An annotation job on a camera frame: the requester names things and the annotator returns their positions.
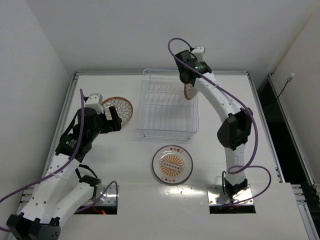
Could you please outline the large flower pattern plate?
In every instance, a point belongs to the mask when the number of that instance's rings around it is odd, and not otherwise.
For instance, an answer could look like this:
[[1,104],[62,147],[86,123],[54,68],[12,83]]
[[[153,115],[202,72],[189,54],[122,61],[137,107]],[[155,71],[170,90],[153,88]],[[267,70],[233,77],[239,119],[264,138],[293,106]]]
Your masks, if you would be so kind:
[[184,97],[190,101],[198,95],[198,90],[191,84],[184,84]]

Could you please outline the sunburst pattern plate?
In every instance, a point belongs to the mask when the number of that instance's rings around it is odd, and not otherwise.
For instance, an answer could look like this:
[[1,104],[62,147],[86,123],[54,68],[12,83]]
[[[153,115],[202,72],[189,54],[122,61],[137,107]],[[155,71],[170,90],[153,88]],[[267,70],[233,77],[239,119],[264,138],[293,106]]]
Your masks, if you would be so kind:
[[155,178],[163,184],[184,184],[192,175],[194,162],[190,153],[179,145],[165,145],[152,157],[151,169]]

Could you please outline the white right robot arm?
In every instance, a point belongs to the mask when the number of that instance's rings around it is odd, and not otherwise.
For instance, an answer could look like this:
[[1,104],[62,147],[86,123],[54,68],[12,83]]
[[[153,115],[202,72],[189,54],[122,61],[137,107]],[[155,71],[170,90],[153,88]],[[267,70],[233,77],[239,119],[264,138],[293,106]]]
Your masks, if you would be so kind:
[[174,56],[181,82],[201,92],[215,109],[222,125],[217,138],[224,147],[226,170],[237,171],[245,165],[244,152],[251,134],[252,120],[244,107],[219,89],[219,83],[205,62],[197,62],[184,50]]

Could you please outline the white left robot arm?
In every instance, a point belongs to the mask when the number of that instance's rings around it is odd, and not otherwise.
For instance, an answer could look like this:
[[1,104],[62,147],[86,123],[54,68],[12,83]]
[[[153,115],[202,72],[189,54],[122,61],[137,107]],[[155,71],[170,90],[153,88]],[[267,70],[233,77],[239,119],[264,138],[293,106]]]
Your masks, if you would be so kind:
[[111,119],[102,107],[82,107],[59,139],[45,177],[28,203],[17,214],[11,214],[6,225],[17,240],[56,240],[62,226],[74,213],[84,210],[82,204],[91,198],[99,199],[97,192],[101,179],[84,175],[75,188],[60,198],[70,177],[78,170],[92,143],[100,134],[120,131],[122,120],[114,106]]

